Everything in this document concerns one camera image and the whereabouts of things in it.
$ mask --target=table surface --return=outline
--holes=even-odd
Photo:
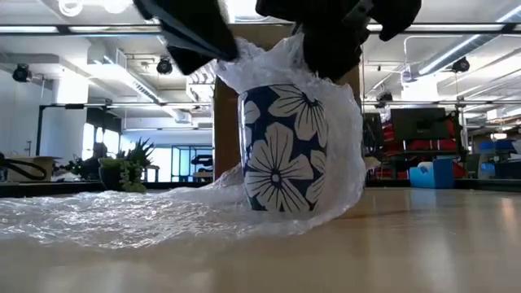
[[[33,253],[30,268],[15,261],[16,254],[3,256],[3,264],[11,265],[0,270],[0,287],[58,293],[519,293],[520,224],[521,196],[515,193],[368,189],[355,208],[307,234],[245,240],[218,252],[183,254],[168,246],[108,260],[56,248]]]

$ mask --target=computer monitor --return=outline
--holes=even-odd
[[[444,108],[391,109],[391,122],[397,141],[449,139]]]

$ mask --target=window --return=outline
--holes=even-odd
[[[134,148],[136,148],[136,142],[129,140],[125,136],[121,137],[121,145],[120,145],[121,151],[129,151],[129,150],[133,150]]]
[[[172,147],[172,181],[198,181],[194,173],[212,173],[213,166],[194,165],[191,163],[198,155],[212,155],[211,146],[173,146]]]
[[[83,147],[81,159],[87,160],[92,157],[92,149],[94,147],[94,126],[85,123],[83,125]]]
[[[159,182],[172,181],[172,149],[171,148],[156,148],[151,153],[151,162],[153,165],[160,168],[158,179]],[[149,182],[155,181],[155,170],[147,170],[147,179]]]
[[[103,143],[107,147],[107,154],[112,158],[116,158],[116,154],[120,150],[120,135],[115,131],[105,129]]]
[[[101,127],[94,127],[91,124],[85,123],[83,126],[83,150],[81,152],[81,158],[83,160],[92,157],[94,142],[104,143],[107,147],[108,155],[116,158],[116,154],[120,150],[119,133],[105,129],[105,134],[103,134]]]

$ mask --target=clear plastic bag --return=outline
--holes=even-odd
[[[255,236],[302,234],[340,216],[360,198],[366,167],[361,157],[362,119],[348,85],[338,86],[307,72],[301,36],[264,52],[239,40],[242,58],[219,63],[219,75],[237,91],[292,83],[323,102],[328,122],[326,192],[314,213],[255,212],[247,203],[240,166],[200,189],[162,194],[105,192],[67,198],[1,199],[0,240],[71,244],[103,249],[154,249],[161,243],[223,243]]]

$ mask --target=cardboard box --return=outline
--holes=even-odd
[[[49,182],[50,178],[52,177],[52,164],[56,162],[56,160],[59,160],[61,158],[56,157],[45,157],[45,156],[38,156],[38,157],[16,157],[16,158],[10,158],[13,160],[18,160],[26,163],[35,164],[37,166],[40,166],[46,170],[46,177],[44,180],[36,181],[26,178],[25,176],[18,174],[17,172],[13,170],[7,171],[7,181],[11,182]],[[36,170],[35,168],[31,168],[29,166],[24,165],[16,165],[17,167],[20,167],[25,172],[35,175],[35,176],[41,176],[42,173],[40,171]]]
[[[284,37],[291,35],[291,26],[270,24],[233,24],[230,26],[237,37],[243,37],[264,48],[271,49]],[[354,68],[338,82],[349,83],[360,104],[360,73]],[[240,163],[238,94],[222,81],[217,81],[213,106],[214,177]]]

